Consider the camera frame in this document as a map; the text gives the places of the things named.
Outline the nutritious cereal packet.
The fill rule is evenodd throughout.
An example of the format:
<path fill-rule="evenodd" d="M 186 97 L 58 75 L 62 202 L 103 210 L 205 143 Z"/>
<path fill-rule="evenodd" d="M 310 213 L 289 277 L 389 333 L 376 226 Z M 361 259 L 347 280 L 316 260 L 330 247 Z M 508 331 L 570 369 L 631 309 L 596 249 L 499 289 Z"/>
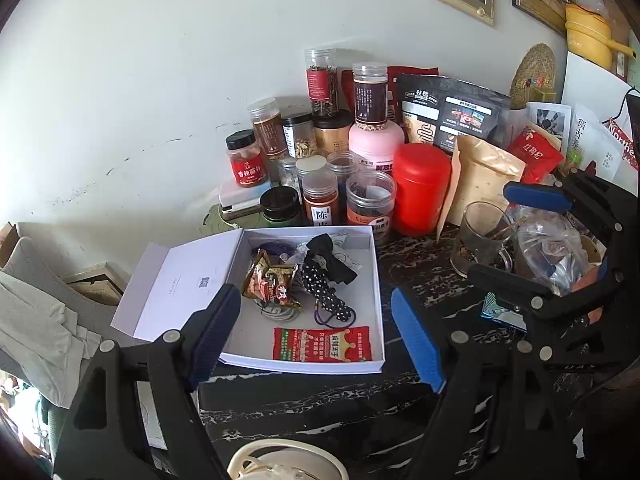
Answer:
<path fill-rule="evenodd" d="M 242 296 L 263 308 L 298 309 L 300 302 L 291 292 L 297 271 L 297 264 L 271 263 L 266 253 L 258 250 L 243 283 Z"/>

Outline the lavender drawstring pouch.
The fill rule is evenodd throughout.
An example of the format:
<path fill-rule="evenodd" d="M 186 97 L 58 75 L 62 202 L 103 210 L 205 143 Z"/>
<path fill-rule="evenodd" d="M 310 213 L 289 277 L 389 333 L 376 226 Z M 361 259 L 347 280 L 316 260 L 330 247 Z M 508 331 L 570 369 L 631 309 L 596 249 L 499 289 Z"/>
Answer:
<path fill-rule="evenodd" d="M 296 246 L 288 242 L 265 242 L 258 246 L 258 250 L 266 253 L 269 261 L 274 264 L 285 264 L 289 258 L 296 254 Z"/>

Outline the red snack packet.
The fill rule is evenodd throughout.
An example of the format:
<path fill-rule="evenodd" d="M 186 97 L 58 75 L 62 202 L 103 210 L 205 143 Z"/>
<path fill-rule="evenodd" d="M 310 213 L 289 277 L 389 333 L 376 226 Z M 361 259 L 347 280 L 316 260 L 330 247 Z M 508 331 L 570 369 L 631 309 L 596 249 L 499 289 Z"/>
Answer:
<path fill-rule="evenodd" d="M 356 363 L 372 360 L 370 333 L 367 327 L 336 330 L 302 330 L 276 328 L 272 358 L 302 363 Z"/>

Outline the black polka dot scrunchie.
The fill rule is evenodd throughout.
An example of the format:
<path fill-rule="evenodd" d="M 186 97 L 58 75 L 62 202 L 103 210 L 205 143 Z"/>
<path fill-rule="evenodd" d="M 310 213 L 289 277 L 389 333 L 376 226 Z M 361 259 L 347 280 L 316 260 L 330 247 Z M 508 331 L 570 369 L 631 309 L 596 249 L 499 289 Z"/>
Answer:
<path fill-rule="evenodd" d="M 300 269 L 304 291 L 314 298 L 314 322 L 324 328 L 337 330 L 355 323 L 356 311 L 336 296 L 326 270 L 318 262 L 306 259 Z"/>

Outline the black cloth item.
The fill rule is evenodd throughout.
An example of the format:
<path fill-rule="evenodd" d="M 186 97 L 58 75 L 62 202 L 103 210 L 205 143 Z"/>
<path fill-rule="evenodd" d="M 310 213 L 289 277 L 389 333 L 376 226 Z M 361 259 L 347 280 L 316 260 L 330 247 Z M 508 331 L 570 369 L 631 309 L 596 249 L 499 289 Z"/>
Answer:
<path fill-rule="evenodd" d="M 306 243 L 306 256 L 302 267 L 305 286 L 324 276 L 329 282 L 348 285 L 358 274 L 334 255 L 334 243 L 329 234 L 320 234 Z"/>

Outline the white printed pastry packet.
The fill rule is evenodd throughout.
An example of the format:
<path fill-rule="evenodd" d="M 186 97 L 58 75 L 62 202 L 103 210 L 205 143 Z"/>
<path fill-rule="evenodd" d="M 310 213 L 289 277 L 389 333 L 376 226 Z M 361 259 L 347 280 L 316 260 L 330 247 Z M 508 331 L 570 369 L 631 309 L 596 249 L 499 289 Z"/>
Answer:
<path fill-rule="evenodd" d="M 358 273 L 358 271 L 362 268 L 362 264 L 344 248 L 345 242 L 347 240 L 347 235 L 346 234 L 329 234 L 329 236 L 332 238 L 334 243 L 334 249 L 333 249 L 334 255 L 336 255 L 337 258 L 342 260 L 352 270 Z M 311 238 L 309 240 L 306 240 L 306 242 L 299 243 L 296 246 L 296 252 L 299 252 L 300 254 L 302 254 L 304 258 L 306 256 L 306 251 L 307 251 L 306 243 L 309 242 Z"/>

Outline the blue white medicine box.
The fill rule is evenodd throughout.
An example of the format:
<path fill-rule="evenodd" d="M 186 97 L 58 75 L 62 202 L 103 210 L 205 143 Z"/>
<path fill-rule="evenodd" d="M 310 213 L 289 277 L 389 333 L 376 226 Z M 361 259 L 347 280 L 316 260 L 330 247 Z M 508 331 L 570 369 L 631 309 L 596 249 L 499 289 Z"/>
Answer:
<path fill-rule="evenodd" d="M 496 296 L 492 292 L 488 292 L 485 296 L 480 316 L 485 320 L 510 326 L 523 333 L 527 332 L 524 318 L 518 312 L 514 312 L 511 309 L 500 306 L 497 302 Z"/>

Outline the red goji packet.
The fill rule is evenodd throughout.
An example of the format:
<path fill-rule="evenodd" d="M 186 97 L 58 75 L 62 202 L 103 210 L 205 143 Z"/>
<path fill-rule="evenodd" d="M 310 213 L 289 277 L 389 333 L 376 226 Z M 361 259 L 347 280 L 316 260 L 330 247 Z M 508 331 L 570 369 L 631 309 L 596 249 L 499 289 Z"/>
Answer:
<path fill-rule="evenodd" d="M 508 146 L 508 152 L 524 162 L 521 182 L 525 184 L 540 183 L 564 159 L 548 134 L 532 126 L 523 128 Z"/>

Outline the clear plastic bag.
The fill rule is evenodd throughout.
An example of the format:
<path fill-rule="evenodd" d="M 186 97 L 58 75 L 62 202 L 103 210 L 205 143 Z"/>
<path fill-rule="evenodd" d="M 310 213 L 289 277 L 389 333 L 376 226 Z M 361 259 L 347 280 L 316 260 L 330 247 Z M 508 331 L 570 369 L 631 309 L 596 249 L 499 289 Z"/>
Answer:
<path fill-rule="evenodd" d="M 600 266 L 596 245 L 562 214 L 522 205 L 511 206 L 508 213 L 516 223 L 517 274 L 566 296 Z"/>

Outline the glass mug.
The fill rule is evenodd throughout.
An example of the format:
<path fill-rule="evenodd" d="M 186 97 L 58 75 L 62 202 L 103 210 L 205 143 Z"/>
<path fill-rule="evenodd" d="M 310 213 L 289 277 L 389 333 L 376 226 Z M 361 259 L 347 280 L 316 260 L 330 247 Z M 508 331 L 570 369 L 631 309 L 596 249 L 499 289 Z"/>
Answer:
<path fill-rule="evenodd" d="M 506 245 L 515 231 L 516 225 L 498 206 L 480 200 L 469 203 L 454 240 L 452 267 L 462 278 L 468 276 L 472 264 L 511 272 L 513 259 Z"/>

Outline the white open gift box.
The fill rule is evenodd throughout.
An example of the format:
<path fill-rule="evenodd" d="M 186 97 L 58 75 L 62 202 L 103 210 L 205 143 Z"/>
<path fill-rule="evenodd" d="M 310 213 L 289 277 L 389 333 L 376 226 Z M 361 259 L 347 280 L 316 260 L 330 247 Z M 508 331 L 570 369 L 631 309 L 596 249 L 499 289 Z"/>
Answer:
<path fill-rule="evenodd" d="M 234 230 L 173 248 L 149 244 L 112 325 L 144 341 L 210 304 L 224 317 L 224 364 L 311 375 L 382 370 L 384 330 L 368 226 Z"/>

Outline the white power bank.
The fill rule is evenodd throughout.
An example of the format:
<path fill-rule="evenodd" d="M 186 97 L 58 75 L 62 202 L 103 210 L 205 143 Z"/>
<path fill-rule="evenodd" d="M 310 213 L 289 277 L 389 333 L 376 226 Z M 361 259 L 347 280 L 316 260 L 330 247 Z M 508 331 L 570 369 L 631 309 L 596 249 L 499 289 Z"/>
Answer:
<path fill-rule="evenodd" d="M 247 216 L 260 211 L 260 198 L 271 188 L 271 182 L 243 188 L 235 180 L 224 182 L 219 191 L 220 215 L 224 220 Z"/>

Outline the woven straw trivet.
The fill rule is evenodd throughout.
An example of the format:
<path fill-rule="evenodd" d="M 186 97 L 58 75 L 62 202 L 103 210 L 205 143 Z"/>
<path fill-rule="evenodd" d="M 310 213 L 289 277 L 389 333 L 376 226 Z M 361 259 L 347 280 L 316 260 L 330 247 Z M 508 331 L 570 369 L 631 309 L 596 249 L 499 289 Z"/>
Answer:
<path fill-rule="evenodd" d="M 555 55 L 548 44 L 534 44 L 522 58 L 511 81 L 512 110 L 526 107 L 530 88 L 555 92 Z"/>

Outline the brown powder jar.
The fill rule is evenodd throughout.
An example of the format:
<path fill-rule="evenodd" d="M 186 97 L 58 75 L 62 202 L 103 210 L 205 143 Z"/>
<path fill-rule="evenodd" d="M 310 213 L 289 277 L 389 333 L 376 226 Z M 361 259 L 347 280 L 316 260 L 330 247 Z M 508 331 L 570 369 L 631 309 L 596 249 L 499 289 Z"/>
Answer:
<path fill-rule="evenodd" d="M 275 98 L 263 99 L 248 107 L 254 133 L 258 137 L 265 156 L 277 160 L 288 154 L 288 144 L 282 128 L 280 107 Z"/>

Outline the tall red label jar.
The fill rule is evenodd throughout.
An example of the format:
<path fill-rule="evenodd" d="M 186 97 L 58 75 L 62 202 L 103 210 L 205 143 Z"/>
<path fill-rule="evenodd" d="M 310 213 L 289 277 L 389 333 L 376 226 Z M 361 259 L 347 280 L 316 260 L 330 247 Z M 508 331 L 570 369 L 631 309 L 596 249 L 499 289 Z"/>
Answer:
<path fill-rule="evenodd" d="M 335 50 L 329 48 L 305 51 L 306 81 L 312 114 L 334 117 L 338 108 L 337 67 Z"/>

